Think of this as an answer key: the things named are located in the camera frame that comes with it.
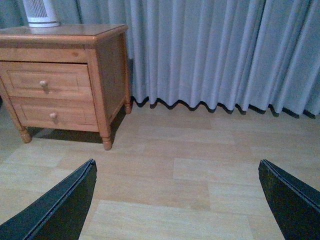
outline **nightstand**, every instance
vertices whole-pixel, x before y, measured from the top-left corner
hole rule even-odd
[[[25,143],[26,127],[99,132],[131,113],[123,24],[0,30],[0,95]]]

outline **laminate floor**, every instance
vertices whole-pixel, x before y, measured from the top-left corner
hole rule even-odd
[[[319,116],[134,104],[110,151],[97,133],[30,131],[23,144],[2,106],[0,224],[90,158],[98,173],[81,240],[283,240],[261,159],[320,190]]]

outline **white air purifier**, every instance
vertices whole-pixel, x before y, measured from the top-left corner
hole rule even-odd
[[[25,13],[31,28],[59,26],[52,0],[23,0]]]

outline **gray curtain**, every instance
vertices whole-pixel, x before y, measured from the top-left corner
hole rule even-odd
[[[132,95],[320,113],[320,0],[54,0],[70,24],[129,25]],[[21,0],[0,27],[26,24]]]

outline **drawer knob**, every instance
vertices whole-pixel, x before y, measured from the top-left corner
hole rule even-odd
[[[50,113],[50,118],[55,119],[57,117],[57,114],[55,112]]]
[[[39,84],[40,84],[40,86],[43,87],[43,88],[46,87],[46,86],[48,86],[48,82],[47,82],[47,81],[40,81]]]

